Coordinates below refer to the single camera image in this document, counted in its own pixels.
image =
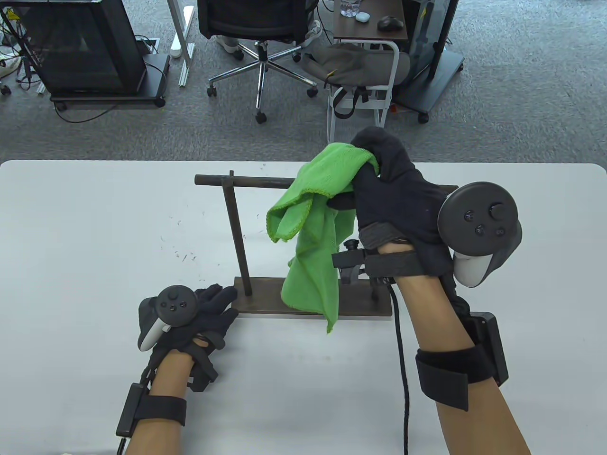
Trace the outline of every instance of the forearm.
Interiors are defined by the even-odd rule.
[[[435,277],[397,278],[423,351],[449,352],[474,344]],[[450,455],[525,455],[529,449],[493,378],[468,387],[468,412],[436,404]]]
[[[192,357],[171,351],[158,367],[150,395],[185,398]],[[179,455],[181,424],[174,420],[149,419],[137,424],[127,455]]]

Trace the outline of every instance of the computer mouse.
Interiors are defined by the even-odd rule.
[[[380,32],[395,32],[402,30],[404,26],[403,21],[396,19],[394,16],[386,16],[378,21],[378,30]]]
[[[361,11],[356,15],[356,20],[363,23],[369,22],[370,18],[371,16],[369,15],[369,13],[366,13],[364,11]]]

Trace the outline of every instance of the water bottle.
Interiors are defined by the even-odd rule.
[[[361,9],[361,0],[341,0],[339,12],[342,16],[353,18]]]

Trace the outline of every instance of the wooden base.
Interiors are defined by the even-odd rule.
[[[234,279],[238,298],[232,307],[245,314],[313,314],[289,308],[280,297],[284,278],[251,277],[253,295],[246,296],[242,277]],[[363,317],[391,317],[392,301],[386,286],[376,288],[376,300],[371,297],[369,280],[359,280],[352,285],[339,286],[339,315]]]

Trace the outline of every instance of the black knob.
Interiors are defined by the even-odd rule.
[[[344,242],[344,246],[345,246],[346,250],[352,251],[352,250],[358,249],[358,243],[359,242],[357,239],[351,238]]]
[[[489,208],[489,215],[495,221],[501,221],[506,218],[506,206],[504,204],[493,204]]]

